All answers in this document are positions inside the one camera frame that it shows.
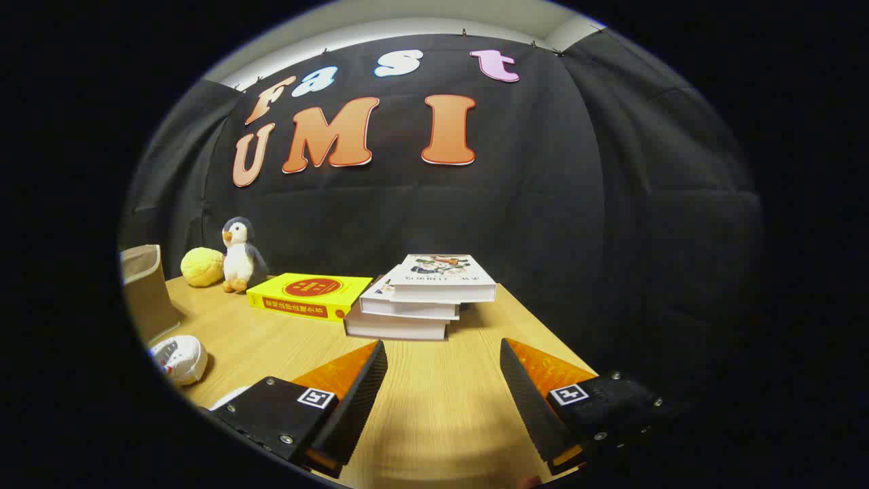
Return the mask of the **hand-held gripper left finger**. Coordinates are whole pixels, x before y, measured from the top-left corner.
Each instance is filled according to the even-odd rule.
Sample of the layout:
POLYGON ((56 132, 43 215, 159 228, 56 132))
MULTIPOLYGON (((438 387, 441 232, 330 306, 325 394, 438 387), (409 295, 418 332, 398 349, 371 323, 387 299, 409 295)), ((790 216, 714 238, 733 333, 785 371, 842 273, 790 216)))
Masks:
POLYGON ((356 451, 387 371, 378 340, 294 380, 264 377, 207 414, 254 448, 337 479, 356 451))

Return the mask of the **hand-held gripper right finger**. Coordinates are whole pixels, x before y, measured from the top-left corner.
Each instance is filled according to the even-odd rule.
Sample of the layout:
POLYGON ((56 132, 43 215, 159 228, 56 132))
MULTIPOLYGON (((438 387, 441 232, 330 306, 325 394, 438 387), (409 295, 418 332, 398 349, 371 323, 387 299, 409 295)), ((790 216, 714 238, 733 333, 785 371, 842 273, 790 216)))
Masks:
POLYGON ((500 369, 552 475, 614 469, 673 425, 673 405, 623 372, 593 374, 512 338, 500 369))

